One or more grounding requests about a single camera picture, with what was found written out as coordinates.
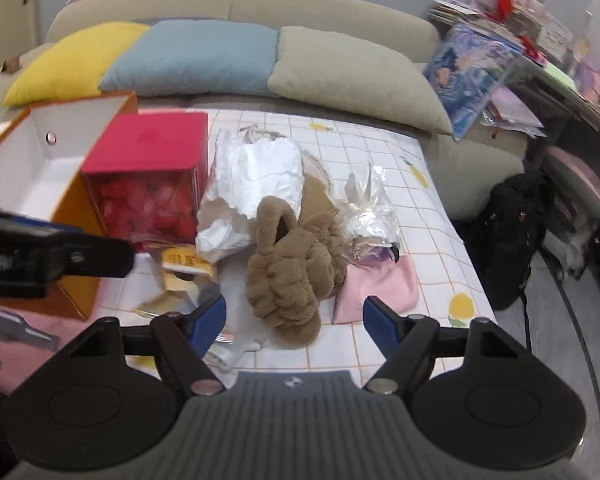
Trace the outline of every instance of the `gray ribbed panel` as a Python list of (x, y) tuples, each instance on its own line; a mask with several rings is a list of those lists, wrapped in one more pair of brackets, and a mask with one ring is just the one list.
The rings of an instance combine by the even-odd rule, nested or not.
[(127, 464), (93, 473), (29, 465), (8, 480), (584, 480), (567, 461), (494, 472), (449, 456), (420, 434), (394, 396), (359, 390), (349, 372), (242, 372), (215, 397), (186, 403), (171, 433)]

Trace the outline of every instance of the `sofa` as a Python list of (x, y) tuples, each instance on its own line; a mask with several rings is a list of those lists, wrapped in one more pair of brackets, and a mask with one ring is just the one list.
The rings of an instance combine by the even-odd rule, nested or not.
[[(53, 21), (45, 43), (22, 55), (28, 66), (55, 42), (78, 30), (113, 21), (152, 24), (165, 18), (202, 18), (257, 23), (280, 29), (289, 25), (339, 32), (380, 44), (409, 58), (424, 69), (439, 45), (436, 29), (425, 20), (361, 0), (82, 0), (63, 8)], [(0, 121), (17, 110), (2, 101), (19, 76), (0, 72)], [(404, 124), (339, 112), (285, 98), (201, 94), (145, 99), (147, 106), (241, 108), (319, 116), (380, 126), (416, 137), (423, 146), (430, 173), (451, 219), (474, 218), (486, 204), (491, 188), (514, 174), (523, 173), (526, 140), (513, 132), (496, 139), (476, 126), (461, 142)]]

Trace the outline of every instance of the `red box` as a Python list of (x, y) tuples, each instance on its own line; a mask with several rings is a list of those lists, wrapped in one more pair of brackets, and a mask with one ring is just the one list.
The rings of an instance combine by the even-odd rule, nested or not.
[(82, 176), (106, 232), (141, 244), (191, 243), (206, 185), (207, 117), (116, 117), (92, 147)]

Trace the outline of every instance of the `sofa backrest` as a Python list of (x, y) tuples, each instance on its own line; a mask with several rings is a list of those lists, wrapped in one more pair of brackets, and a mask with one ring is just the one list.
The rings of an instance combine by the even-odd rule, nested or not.
[(46, 42), (115, 20), (215, 18), (272, 28), (300, 25), (348, 34), (429, 61), (440, 38), (429, 22), (361, 0), (81, 0), (62, 9)]

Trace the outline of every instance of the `cardboard box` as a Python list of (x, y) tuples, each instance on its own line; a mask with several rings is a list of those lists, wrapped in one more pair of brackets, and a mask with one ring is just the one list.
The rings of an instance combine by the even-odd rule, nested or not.
[(144, 250), (147, 241), (193, 243), (207, 174), (207, 116), (116, 117), (82, 165), (109, 236)]
[[(137, 114), (129, 93), (33, 105), (0, 134), (0, 208), (103, 235), (80, 176), (87, 153), (120, 114)], [(87, 319), (99, 278), (65, 276), (46, 298), (0, 298), (0, 304), (40, 314)]]

